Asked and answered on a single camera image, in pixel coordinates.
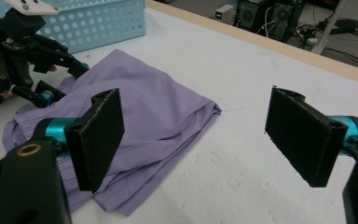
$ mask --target folded purple fabric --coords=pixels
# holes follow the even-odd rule
[[[111,54],[59,89],[67,93],[47,108],[27,105],[5,128],[7,150],[23,144],[44,118],[78,118],[90,98],[120,89],[125,133],[109,171],[95,194],[80,191],[70,158],[58,158],[71,211],[93,198],[104,211],[132,213],[158,187],[221,113],[210,99],[176,83],[167,74],[121,50]]]

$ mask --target light blue plastic basket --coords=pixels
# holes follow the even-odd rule
[[[145,35],[145,0],[45,0],[59,7],[56,16],[44,16],[37,33],[68,47],[69,53],[113,44]],[[10,6],[0,0],[0,18]]]

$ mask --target table surface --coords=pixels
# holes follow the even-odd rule
[[[222,115],[131,216],[89,201],[74,223],[344,223],[342,190],[354,161],[338,157],[326,188],[312,189],[264,132],[272,86],[297,91],[325,115],[358,117],[358,68],[146,1],[146,35],[75,56],[91,66],[122,49],[216,101]],[[58,85],[65,69],[32,73]],[[0,105],[5,124],[27,102]]]

